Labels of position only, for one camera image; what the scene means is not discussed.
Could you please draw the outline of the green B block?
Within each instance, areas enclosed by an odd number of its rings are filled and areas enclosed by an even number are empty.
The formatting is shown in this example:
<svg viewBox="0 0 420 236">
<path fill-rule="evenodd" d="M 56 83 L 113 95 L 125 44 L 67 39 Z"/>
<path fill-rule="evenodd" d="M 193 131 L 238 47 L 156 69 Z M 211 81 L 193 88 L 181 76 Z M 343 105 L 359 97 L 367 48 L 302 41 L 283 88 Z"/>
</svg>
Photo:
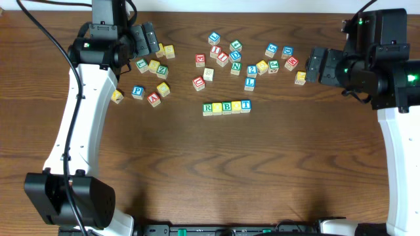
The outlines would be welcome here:
<svg viewBox="0 0 420 236">
<path fill-rule="evenodd" d="M 223 102 L 222 103 L 222 114 L 223 115 L 230 115 L 232 113 L 232 103 L 231 102 Z"/>
</svg>

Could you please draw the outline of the yellow O block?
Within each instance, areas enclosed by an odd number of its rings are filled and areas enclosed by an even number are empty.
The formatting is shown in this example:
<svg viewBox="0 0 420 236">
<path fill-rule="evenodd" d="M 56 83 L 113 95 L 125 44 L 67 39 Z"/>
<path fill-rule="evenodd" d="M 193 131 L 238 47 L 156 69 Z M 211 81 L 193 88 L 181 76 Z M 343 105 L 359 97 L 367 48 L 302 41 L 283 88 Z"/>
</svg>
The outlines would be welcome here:
<svg viewBox="0 0 420 236">
<path fill-rule="evenodd" d="M 242 112 L 242 103 L 240 101 L 232 101 L 232 113 L 241 113 Z"/>
<path fill-rule="evenodd" d="M 213 112 L 213 115 L 222 115 L 222 103 L 221 102 L 212 103 L 212 112 Z"/>
</svg>

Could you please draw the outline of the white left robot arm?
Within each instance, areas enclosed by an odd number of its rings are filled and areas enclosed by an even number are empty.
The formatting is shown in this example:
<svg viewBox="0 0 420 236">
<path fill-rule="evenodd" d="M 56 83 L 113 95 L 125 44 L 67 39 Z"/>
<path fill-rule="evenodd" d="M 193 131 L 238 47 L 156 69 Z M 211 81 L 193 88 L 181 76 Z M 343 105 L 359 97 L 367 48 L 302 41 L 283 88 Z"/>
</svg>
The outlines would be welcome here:
<svg viewBox="0 0 420 236">
<path fill-rule="evenodd" d="M 137 24 L 131 0 L 90 3 L 84 23 L 61 53 L 69 64 L 66 106 L 53 149 L 24 191 L 46 224 L 74 235 L 132 235 L 134 218 L 116 208 L 116 193 L 98 179 L 104 119 L 131 60 L 158 51 L 152 23 Z"/>
</svg>

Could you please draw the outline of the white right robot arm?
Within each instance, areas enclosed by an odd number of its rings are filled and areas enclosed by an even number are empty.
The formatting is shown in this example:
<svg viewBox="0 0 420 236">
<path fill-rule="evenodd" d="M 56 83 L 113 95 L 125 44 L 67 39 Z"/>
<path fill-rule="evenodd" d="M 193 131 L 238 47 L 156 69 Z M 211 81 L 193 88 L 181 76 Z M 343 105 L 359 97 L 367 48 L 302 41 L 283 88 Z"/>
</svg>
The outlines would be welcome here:
<svg viewBox="0 0 420 236">
<path fill-rule="evenodd" d="M 362 7 L 343 22 L 343 50 L 314 47 L 305 79 L 366 98 L 377 112 L 387 153 L 389 186 L 385 224 L 358 225 L 355 234 L 419 234 L 419 61 L 410 59 L 405 9 Z"/>
</svg>

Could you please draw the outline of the blue T block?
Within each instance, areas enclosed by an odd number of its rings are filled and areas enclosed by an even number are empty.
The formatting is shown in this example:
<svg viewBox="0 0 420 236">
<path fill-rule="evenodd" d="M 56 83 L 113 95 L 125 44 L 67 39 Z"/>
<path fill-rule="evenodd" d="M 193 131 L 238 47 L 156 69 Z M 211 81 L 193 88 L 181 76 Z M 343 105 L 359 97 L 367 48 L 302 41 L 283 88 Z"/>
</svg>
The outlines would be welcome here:
<svg viewBox="0 0 420 236">
<path fill-rule="evenodd" d="M 252 105 L 250 100 L 242 100 L 241 101 L 241 112 L 242 113 L 249 113 L 251 111 Z"/>
</svg>

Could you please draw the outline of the green R block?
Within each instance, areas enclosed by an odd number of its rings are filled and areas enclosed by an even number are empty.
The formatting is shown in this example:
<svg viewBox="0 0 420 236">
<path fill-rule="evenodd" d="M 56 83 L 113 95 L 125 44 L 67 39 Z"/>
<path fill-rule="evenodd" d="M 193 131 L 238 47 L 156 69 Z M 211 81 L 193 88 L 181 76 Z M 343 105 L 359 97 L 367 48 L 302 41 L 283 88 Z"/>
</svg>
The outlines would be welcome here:
<svg viewBox="0 0 420 236">
<path fill-rule="evenodd" d="M 210 104 L 203 104 L 203 116 L 211 116 L 213 114 L 213 105 Z"/>
</svg>

